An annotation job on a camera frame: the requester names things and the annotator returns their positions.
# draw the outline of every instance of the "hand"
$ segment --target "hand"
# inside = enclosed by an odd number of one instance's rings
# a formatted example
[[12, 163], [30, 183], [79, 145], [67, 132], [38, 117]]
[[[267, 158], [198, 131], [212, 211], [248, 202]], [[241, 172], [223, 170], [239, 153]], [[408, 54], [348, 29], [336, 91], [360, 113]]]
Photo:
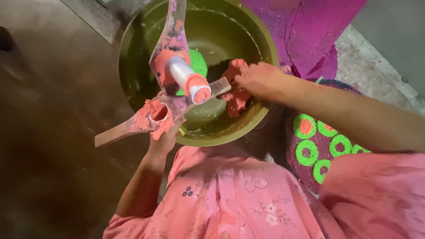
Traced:
[[151, 135], [148, 153], [157, 156], [167, 156], [176, 144], [176, 134], [182, 123], [183, 118], [174, 121], [174, 125], [171, 126], [167, 133], [163, 133], [159, 140], [154, 140]]
[[288, 75], [279, 68], [264, 62], [249, 67], [241, 67], [243, 75], [235, 76], [235, 81], [254, 96], [275, 100], [284, 89]]

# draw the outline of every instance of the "purple surface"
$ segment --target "purple surface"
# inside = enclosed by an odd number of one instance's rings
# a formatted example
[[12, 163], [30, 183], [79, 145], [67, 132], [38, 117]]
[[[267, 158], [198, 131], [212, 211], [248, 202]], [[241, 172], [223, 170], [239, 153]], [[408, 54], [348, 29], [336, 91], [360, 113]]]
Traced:
[[[345, 91], [349, 91], [349, 92], [353, 92], [356, 94], [361, 94], [357, 89], [337, 80], [322, 80], [320, 81], [320, 84], [345, 90]], [[296, 177], [304, 185], [306, 185], [314, 193], [319, 193], [320, 184], [313, 177], [313, 165], [311, 166], [301, 165], [295, 156], [295, 148], [297, 147], [297, 144], [300, 141], [302, 141], [302, 139], [294, 135], [294, 131], [292, 129], [292, 122], [294, 121], [294, 118], [299, 114], [300, 113], [298, 112], [292, 113], [286, 122], [285, 132], [286, 132], [286, 140], [288, 142], [287, 149], [286, 149], [286, 161], [291, 166], [291, 169], [294, 171], [294, 174], [296, 175]], [[317, 149], [319, 151], [318, 160], [328, 159], [332, 161], [334, 159], [334, 157], [329, 152], [329, 144], [333, 138], [334, 137], [323, 136], [319, 132], [319, 129], [317, 129], [316, 134], [314, 134], [311, 138], [308, 139], [313, 141], [314, 144], [317, 146]], [[322, 168], [320, 171], [324, 173], [325, 170], [326, 168]]]
[[334, 42], [367, 0], [241, 0], [265, 23], [280, 65], [303, 79], [335, 79]]

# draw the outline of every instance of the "white plastic cylinder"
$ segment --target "white plastic cylinder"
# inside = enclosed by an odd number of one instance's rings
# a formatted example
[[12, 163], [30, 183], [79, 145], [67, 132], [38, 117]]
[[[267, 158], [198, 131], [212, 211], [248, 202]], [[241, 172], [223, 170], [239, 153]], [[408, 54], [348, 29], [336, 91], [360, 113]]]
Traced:
[[[174, 80], [182, 89], [184, 89], [188, 77], [192, 74], [195, 74], [195, 72], [190, 68], [190, 66], [188, 66], [184, 62], [184, 60], [178, 56], [172, 57], [167, 61], [167, 68], [170, 71], [171, 76], [174, 78]], [[189, 89], [189, 97], [192, 100], [192, 102], [197, 105], [200, 105], [200, 104], [194, 101], [194, 97], [196, 93], [202, 88], [208, 88], [211, 92], [211, 88], [207, 85], [192, 86]]]
[[182, 89], [184, 89], [189, 75], [195, 73], [181, 57], [177, 56], [172, 57], [167, 61], [167, 68], [170, 70], [171, 76]]
[[209, 86], [207, 86], [207, 85], [192, 86], [192, 87], [189, 89], [190, 99], [192, 100], [192, 102], [193, 102], [195, 105], [200, 105], [200, 104], [202, 104], [202, 103], [203, 103], [203, 102], [201, 102], [201, 103], [196, 103], [196, 102], [195, 102], [195, 95], [196, 95], [196, 93], [197, 93], [200, 89], [202, 89], [202, 88], [208, 88], [208, 90], [210, 91], [210, 94], [211, 94], [211, 88], [210, 88]]

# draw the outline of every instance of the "pink floral shirt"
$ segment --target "pink floral shirt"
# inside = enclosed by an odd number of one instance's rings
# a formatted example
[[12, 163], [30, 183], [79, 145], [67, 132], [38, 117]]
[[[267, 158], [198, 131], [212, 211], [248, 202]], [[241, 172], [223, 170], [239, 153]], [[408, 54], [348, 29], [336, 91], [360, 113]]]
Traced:
[[281, 166], [184, 146], [155, 212], [114, 215], [104, 238], [425, 238], [424, 169], [420, 154], [340, 156], [316, 199]]

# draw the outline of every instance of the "pink dot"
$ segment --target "pink dot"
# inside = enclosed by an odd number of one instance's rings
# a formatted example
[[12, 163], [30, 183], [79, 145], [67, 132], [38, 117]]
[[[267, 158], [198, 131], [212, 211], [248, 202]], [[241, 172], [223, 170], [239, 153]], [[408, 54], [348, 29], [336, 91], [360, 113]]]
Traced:
[[332, 130], [334, 130], [334, 128], [332, 128], [331, 126], [329, 126], [329, 125], [327, 125], [327, 124], [325, 124], [325, 123], [323, 123], [323, 126], [328, 130], [328, 131], [332, 131]]
[[309, 134], [313, 130], [313, 124], [308, 119], [301, 119], [300, 132], [302, 134]]

